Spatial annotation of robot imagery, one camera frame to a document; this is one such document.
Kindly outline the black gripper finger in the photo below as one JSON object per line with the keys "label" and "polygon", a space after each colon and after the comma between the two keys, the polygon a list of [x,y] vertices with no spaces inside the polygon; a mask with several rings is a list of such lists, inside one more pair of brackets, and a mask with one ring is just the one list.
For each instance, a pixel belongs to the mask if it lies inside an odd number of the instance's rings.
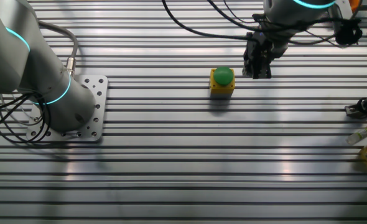
{"label": "black gripper finger", "polygon": [[251,60],[245,60],[242,75],[250,78],[259,78],[258,66]]}
{"label": "black gripper finger", "polygon": [[263,62],[261,65],[261,72],[260,72],[261,78],[271,78],[271,68],[269,62]]}

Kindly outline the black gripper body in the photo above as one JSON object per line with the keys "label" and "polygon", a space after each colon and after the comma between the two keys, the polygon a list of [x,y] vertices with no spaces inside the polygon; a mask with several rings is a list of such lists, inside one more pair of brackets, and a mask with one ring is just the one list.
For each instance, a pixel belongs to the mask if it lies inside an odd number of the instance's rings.
{"label": "black gripper body", "polygon": [[261,57],[267,57],[270,61],[275,59],[271,52],[272,42],[262,32],[248,32],[246,37],[245,62],[256,61]]}

